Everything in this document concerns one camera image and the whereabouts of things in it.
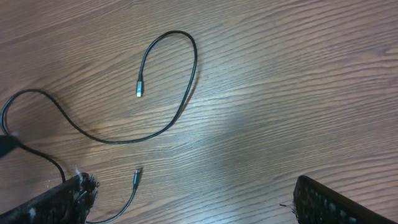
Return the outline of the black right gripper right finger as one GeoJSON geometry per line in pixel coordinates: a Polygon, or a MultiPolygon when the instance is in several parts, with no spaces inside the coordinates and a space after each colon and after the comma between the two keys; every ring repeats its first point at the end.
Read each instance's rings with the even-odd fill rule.
{"type": "Polygon", "coordinates": [[[395,224],[306,175],[297,179],[293,203],[299,224],[395,224]]]}

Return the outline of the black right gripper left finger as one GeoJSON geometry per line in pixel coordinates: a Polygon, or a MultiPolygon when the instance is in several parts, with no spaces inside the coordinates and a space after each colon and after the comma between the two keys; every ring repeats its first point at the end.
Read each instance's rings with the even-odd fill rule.
{"type": "Polygon", "coordinates": [[[1,214],[1,224],[82,224],[93,207],[99,182],[87,173],[1,214]]]}

